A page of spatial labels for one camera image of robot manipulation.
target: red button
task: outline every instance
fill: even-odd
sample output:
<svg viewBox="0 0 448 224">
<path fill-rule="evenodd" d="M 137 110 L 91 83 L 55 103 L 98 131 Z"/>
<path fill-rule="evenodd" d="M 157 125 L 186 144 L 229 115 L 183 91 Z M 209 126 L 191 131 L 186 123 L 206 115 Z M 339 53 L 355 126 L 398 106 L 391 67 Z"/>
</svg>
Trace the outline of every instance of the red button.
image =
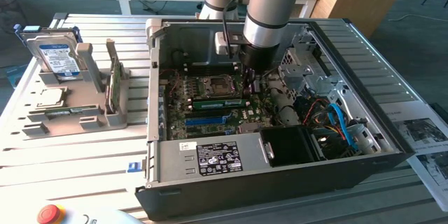
<svg viewBox="0 0 448 224">
<path fill-rule="evenodd" d="M 54 205 L 46 205 L 38 212 L 37 222 L 39 224 L 51 224 L 61 214 L 61 210 Z"/>
</svg>

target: emergency stop button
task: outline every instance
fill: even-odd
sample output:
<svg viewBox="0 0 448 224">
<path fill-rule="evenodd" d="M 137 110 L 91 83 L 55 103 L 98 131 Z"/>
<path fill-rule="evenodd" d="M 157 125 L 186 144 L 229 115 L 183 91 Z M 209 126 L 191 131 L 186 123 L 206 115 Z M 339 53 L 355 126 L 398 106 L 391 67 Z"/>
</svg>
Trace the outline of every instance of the emergency stop button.
<svg viewBox="0 0 448 224">
<path fill-rule="evenodd" d="M 37 222 L 39 224 L 55 224 L 63 218 L 63 211 L 55 205 L 46 205 L 38 212 Z"/>
</svg>

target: paper document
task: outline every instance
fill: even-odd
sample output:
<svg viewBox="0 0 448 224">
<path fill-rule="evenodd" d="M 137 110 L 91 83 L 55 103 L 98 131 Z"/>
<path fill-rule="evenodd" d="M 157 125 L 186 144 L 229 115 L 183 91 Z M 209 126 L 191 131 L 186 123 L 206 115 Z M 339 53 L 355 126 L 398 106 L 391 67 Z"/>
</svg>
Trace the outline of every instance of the paper document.
<svg viewBox="0 0 448 224">
<path fill-rule="evenodd" d="M 407 163 L 441 210 L 448 211 L 448 125 L 421 101 L 381 107 L 415 152 Z"/>
</svg>

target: power supply label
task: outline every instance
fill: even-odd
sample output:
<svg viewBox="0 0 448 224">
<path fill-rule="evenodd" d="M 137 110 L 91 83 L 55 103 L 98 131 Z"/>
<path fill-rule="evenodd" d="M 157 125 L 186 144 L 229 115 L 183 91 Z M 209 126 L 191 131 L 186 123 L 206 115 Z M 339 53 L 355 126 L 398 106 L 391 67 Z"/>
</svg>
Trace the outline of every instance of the power supply label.
<svg viewBox="0 0 448 224">
<path fill-rule="evenodd" d="M 202 176 L 242 171 L 235 142 L 197 145 L 195 152 Z"/>
</svg>

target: floor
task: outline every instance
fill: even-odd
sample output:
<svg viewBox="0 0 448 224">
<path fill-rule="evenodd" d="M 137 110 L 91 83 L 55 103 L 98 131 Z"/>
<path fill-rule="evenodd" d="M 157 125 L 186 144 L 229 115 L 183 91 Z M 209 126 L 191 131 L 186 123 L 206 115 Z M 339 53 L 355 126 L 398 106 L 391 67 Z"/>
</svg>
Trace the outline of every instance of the floor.
<svg viewBox="0 0 448 224">
<path fill-rule="evenodd" d="M 407 17 L 398 22 L 387 19 L 406 14 L 446 19 L 448 8 L 442 8 L 446 0 L 395 0 L 370 42 L 387 59 L 399 74 L 407 80 L 422 98 L 437 102 L 448 110 L 448 22 L 419 17 Z M 146 2 L 146 5 L 161 15 L 193 15 L 197 12 L 195 2 Z M 143 5 L 133 1 L 131 14 L 154 14 L 142 10 Z M 0 112 L 7 102 L 13 89 L 5 80 L 5 66 L 26 64 L 30 54 L 11 34 L 14 23 L 46 26 L 53 13 L 119 14 L 118 3 L 103 0 L 17 0 L 10 5 L 0 1 Z"/>
</svg>

